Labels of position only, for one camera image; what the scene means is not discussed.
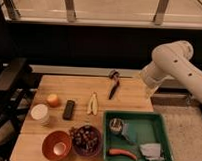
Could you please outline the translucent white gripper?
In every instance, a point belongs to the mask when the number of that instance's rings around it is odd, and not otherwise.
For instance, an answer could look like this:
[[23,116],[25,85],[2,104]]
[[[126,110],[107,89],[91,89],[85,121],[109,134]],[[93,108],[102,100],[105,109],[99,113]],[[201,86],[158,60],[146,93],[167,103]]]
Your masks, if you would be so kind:
[[146,98],[149,99],[158,89],[160,82],[152,78],[146,78],[143,82],[145,83]]

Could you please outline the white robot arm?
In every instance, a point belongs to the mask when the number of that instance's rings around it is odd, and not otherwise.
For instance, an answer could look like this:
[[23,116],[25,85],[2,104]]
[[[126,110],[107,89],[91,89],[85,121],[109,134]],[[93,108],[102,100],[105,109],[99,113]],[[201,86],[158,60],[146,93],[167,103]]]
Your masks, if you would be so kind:
[[141,78],[150,90],[159,87],[170,75],[177,79],[202,104],[202,71],[189,62],[194,48],[188,41],[157,46],[152,61],[142,69]]

